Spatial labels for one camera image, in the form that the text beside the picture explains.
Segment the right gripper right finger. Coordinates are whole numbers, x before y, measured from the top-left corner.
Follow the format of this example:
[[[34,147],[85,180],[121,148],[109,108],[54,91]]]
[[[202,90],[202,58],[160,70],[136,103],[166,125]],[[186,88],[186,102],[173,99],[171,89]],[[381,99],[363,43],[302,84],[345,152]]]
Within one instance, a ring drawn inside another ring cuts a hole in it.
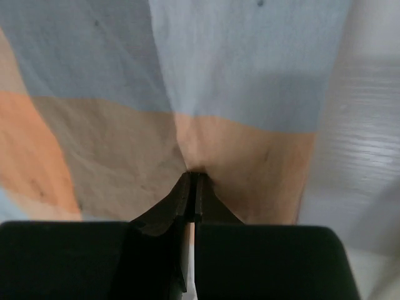
[[[207,174],[194,174],[194,212],[196,224],[239,224],[244,223],[216,196],[213,183]]]

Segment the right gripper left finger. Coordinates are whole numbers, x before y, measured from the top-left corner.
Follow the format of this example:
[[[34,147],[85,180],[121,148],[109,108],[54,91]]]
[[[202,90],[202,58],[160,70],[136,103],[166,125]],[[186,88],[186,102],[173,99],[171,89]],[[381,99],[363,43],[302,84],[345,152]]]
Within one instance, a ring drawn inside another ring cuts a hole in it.
[[[135,235],[134,264],[156,294],[188,290],[191,175],[185,172],[169,194],[130,223]]]

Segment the orange blue checkered cloth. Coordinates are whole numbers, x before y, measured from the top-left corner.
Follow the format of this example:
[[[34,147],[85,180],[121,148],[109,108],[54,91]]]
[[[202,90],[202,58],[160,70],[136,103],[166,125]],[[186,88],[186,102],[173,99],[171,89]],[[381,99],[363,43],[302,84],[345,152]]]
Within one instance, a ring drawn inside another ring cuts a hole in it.
[[[133,219],[198,171],[295,223],[350,8],[2,1],[1,219]]]

